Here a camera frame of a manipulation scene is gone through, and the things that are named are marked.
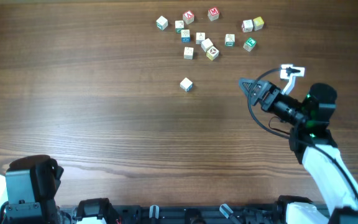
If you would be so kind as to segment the green F block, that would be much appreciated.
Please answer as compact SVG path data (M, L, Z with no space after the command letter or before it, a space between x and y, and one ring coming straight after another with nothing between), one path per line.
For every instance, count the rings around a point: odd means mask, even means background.
M255 39L249 37L249 38L245 41L245 43L244 43L244 45L243 45L243 48L244 48L246 51L251 52L252 49L256 46L256 44L257 44L257 41L256 41Z

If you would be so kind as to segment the plain white block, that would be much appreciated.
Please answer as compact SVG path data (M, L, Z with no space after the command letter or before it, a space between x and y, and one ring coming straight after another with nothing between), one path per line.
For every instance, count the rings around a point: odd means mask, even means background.
M205 39L201 42L201 48L204 50L204 52L207 52L212 46L213 43L210 39Z

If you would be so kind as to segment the blue edged white block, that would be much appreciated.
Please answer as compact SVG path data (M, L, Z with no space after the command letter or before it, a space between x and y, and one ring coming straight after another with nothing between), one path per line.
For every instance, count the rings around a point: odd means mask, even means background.
M192 87L193 87L193 82L191 80L189 80L188 78L184 78L180 82L180 88L182 88L186 92L190 91L192 89Z

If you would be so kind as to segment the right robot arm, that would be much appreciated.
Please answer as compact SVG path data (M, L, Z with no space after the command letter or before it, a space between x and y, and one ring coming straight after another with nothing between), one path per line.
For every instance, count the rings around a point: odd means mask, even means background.
M250 107L260 104L264 112L291 124L286 136L290 150L312 176L329 212L328 217L324 216L308 198L282 195L273 206L273 221L358 223L358 183L344 164L328 129L336 109L335 89L315 83L305 99L298 101L265 80L241 78L239 87Z

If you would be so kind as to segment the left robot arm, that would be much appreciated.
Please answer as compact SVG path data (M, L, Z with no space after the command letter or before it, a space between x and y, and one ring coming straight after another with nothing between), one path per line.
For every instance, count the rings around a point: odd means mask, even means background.
M63 167L48 155L23 157L0 174L0 223L65 221L55 202Z

